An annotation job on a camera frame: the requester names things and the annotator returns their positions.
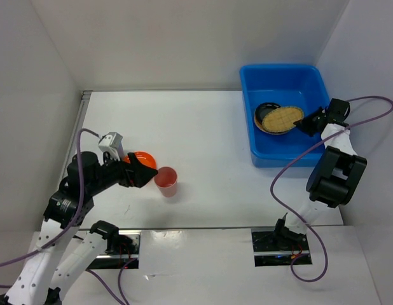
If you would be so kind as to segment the black plastic plate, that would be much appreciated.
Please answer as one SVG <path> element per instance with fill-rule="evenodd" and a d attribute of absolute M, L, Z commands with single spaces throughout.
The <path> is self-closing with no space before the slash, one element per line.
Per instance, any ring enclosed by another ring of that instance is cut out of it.
<path fill-rule="evenodd" d="M 254 117 L 262 124 L 264 117 L 272 112 L 280 108 L 280 105 L 273 102 L 265 102 L 257 106 L 256 110 L 254 111 Z"/>

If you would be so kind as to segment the green-rimmed bamboo tray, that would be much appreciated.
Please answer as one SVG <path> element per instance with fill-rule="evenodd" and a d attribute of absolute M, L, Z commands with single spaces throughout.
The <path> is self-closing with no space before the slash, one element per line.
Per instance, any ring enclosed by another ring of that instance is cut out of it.
<path fill-rule="evenodd" d="M 304 118 L 301 108 L 295 106 L 279 107 L 266 114 L 261 122 L 265 132 L 286 133 L 292 130 L 295 122 Z"/>

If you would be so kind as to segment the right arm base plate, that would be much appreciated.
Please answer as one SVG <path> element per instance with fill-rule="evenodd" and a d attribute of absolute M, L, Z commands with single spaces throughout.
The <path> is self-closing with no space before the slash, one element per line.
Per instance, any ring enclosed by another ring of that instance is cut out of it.
<path fill-rule="evenodd" d="M 256 267 L 311 265 L 312 258 L 306 237 L 291 241 L 276 237 L 270 229 L 251 229 L 252 249 Z"/>

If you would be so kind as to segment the brown woven bamboo tray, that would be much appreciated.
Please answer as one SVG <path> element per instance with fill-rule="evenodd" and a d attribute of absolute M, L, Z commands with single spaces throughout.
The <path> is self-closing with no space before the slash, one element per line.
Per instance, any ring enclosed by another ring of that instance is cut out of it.
<path fill-rule="evenodd" d="M 288 131 L 286 131 L 286 132 L 269 132 L 269 131 L 266 131 L 263 128 L 263 125 L 256 118 L 254 118 L 253 121 L 254 121 L 255 126 L 263 133 L 266 133 L 266 134 L 269 134 L 269 135 L 283 135 L 283 134 L 288 133 Z"/>

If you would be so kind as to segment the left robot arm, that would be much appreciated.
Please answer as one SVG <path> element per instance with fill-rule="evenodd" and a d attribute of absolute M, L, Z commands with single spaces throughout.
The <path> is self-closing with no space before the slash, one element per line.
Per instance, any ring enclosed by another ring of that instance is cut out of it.
<path fill-rule="evenodd" d="M 68 244 L 78 232 L 93 198 L 111 186 L 145 186 L 158 171 L 142 164 L 132 152 L 115 160 L 103 154 L 100 164 L 94 152 L 76 154 L 67 177 L 49 199 L 43 214 L 34 255 L 28 258 L 11 288 L 0 295 L 0 304 L 61 304 L 68 291 L 103 251 L 112 254 L 120 246 L 119 229 L 104 220 L 92 225 L 83 241 L 66 259 Z"/>

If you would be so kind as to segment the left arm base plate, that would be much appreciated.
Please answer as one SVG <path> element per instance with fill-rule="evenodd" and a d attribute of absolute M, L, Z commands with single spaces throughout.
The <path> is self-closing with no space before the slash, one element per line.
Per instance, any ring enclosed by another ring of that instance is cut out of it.
<path fill-rule="evenodd" d="M 121 230 L 118 241 L 108 250 L 101 252 L 89 265 L 91 270 L 101 269 L 138 269 L 141 232 Z"/>

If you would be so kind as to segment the pink plastic cup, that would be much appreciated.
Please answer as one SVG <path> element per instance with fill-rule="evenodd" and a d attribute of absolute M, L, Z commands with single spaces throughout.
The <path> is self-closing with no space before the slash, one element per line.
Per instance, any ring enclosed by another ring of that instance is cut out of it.
<path fill-rule="evenodd" d="M 161 194 L 170 198 L 177 192 L 177 172 L 168 166 L 158 169 L 158 174 L 154 177 L 154 181 Z"/>

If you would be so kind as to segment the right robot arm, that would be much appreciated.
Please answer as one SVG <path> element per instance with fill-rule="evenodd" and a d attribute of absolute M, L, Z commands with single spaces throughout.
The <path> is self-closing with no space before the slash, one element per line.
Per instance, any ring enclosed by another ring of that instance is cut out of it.
<path fill-rule="evenodd" d="M 289 212 L 275 225 L 272 243 L 277 249 L 285 250 L 301 242 L 309 224 L 351 200 L 367 160 L 358 156 L 350 142 L 350 130 L 345 122 L 349 113 L 350 104 L 334 98 L 325 109 L 320 107 L 294 123 L 298 130 L 311 137 L 319 133 L 325 150 L 307 181 L 309 199 L 296 215 Z"/>

